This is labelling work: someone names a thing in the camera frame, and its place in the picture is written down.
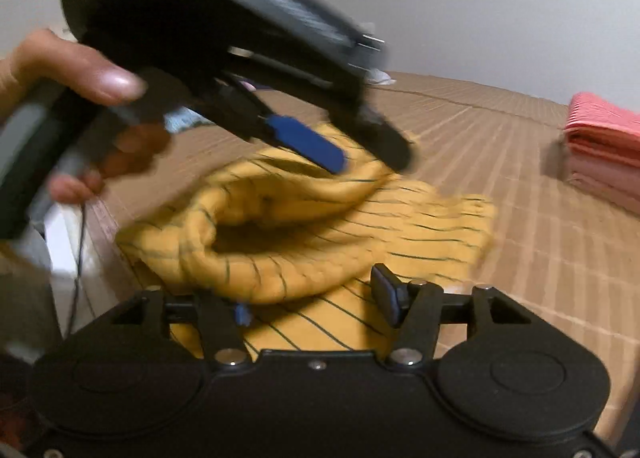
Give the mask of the person's left hand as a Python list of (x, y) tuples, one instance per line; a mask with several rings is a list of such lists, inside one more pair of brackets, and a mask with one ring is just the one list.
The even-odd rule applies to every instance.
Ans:
[[(28, 91), (41, 79), (68, 86), (90, 102), (119, 106), (142, 97), (146, 83), (101, 53), (59, 38), (49, 29), (36, 30), (1, 59), (1, 121), (7, 122)], [(122, 132), (115, 147), (95, 168), (81, 176), (58, 173), (48, 191), (60, 204), (85, 204), (104, 189), (110, 178), (149, 171), (170, 143), (160, 123), (142, 123)]]

